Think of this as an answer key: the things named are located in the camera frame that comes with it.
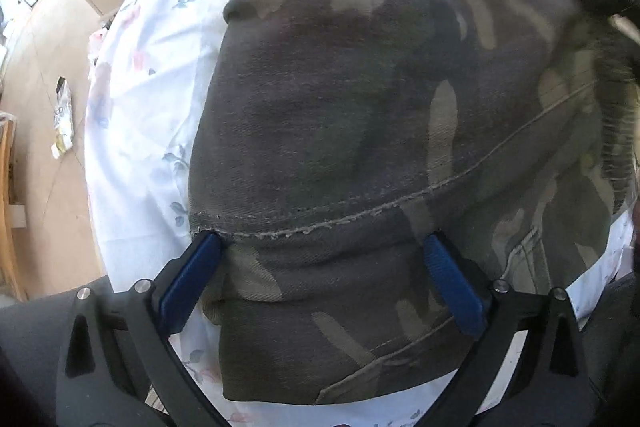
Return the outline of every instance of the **plastic wrapper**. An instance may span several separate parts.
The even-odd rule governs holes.
[[[53,158],[58,159],[73,146],[74,120],[71,114],[71,91],[62,76],[56,86],[56,112],[53,116],[53,128],[56,130],[56,142],[51,146]]]

